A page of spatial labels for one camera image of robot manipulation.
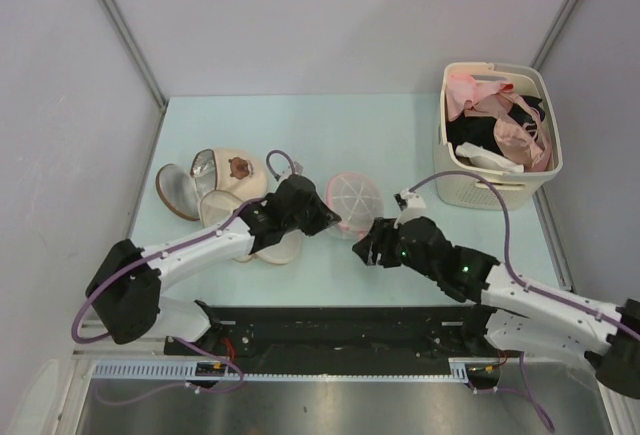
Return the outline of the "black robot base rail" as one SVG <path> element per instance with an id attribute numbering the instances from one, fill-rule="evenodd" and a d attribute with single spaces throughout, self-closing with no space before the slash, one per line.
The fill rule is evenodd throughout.
<path id="1" fill-rule="evenodd" d="M 212 334 L 198 347 L 248 360 L 408 361 L 509 359 L 485 338 L 491 310 L 470 306 L 424 307 L 216 307 Z"/>

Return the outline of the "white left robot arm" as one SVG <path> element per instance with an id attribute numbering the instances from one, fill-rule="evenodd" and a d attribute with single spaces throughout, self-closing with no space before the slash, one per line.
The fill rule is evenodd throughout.
<path id="1" fill-rule="evenodd" d="M 291 175 L 274 192 L 190 237 L 149 247 L 117 242 L 87 286 L 83 307 L 94 310 L 105 337 L 118 345 L 159 335 L 210 354 L 221 342 L 213 310 L 202 301 L 167 298 L 165 291 L 213 264 L 254 255 L 292 232 L 315 236 L 340 220 L 310 179 Z"/>

